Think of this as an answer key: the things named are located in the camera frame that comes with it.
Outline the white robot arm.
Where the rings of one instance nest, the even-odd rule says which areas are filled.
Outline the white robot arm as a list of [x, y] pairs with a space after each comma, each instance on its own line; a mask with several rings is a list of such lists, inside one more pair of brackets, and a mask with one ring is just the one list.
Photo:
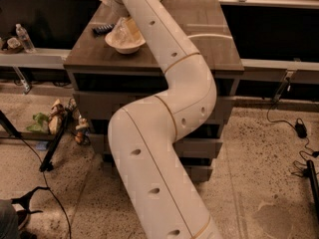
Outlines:
[[109, 0], [133, 17], [167, 81], [165, 91], [117, 110], [109, 128], [116, 167], [148, 239], [222, 239], [173, 145], [211, 115], [209, 66], [159, 0]]

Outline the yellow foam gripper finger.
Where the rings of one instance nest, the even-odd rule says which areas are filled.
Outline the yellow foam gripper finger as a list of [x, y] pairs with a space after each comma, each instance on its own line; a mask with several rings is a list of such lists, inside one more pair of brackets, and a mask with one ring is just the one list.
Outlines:
[[128, 18], [125, 22], [125, 27], [127, 29], [127, 35], [129, 38], [129, 41], [132, 43], [138, 43], [142, 38], [142, 34], [134, 21], [133, 18]]

